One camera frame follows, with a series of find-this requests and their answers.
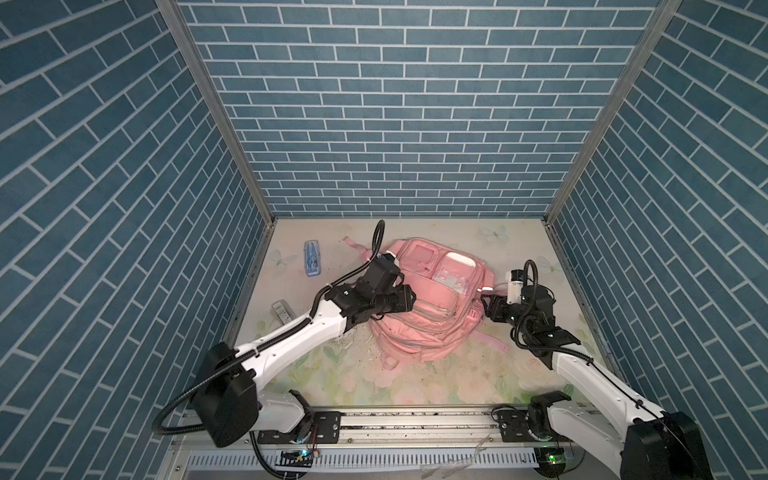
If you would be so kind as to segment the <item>pink student backpack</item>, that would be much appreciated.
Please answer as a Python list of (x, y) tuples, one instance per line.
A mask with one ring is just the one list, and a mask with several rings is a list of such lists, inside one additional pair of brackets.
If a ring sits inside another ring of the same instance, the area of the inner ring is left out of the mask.
[(395, 240), (385, 251), (395, 256), (416, 295), (411, 311), (370, 324), (385, 369), (441, 360), (469, 338), (508, 351), (504, 342), (476, 330), (484, 317), (481, 296), (492, 294), (495, 286), (483, 260), (418, 237)]

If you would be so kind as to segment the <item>blue clear pencil case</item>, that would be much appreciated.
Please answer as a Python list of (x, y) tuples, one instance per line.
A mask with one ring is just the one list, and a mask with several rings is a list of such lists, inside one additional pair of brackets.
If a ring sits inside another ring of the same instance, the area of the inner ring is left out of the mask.
[(308, 277), (316, 277), (321, 274), (320, 246), (317, 240), (309, 240), (304, 243), (304, 270)]

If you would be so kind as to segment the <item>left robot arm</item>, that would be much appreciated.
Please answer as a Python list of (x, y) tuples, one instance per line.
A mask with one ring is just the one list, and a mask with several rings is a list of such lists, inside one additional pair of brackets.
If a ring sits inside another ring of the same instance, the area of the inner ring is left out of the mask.
[(372, 260), (355, 282), (322, 293), (317, 306), (303, 317), (236, 348), (216, 345), (198, 371), (199, 382), (231, 362), (236, 364), (191, 398), (204, 430), (219, 448), (251, 431), (278, 432), (290, 442), (305, 441), (313, 430), (313, 408), (296, 390), (273, 394), (265, 387), (315, 348), (371, 319), (409, 312), (415, 300), (395, 256), (385, 253)]

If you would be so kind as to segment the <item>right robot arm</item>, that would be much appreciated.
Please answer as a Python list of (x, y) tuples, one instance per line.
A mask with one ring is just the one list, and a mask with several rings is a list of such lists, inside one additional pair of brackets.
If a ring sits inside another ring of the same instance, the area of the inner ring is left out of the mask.
[(563, 392), (529, 403), (531, 434), (564, 436), (621, 479), (710, 479), (713, 474), (698, 425), (643, 397), (591, 356), (581, 341), (557, 325), (555, 300), (546, 287), (527, 285), (507, 295), (482, 292), (485, 315), (511, 326), (515, 345), (573, 385), (589, 404)]

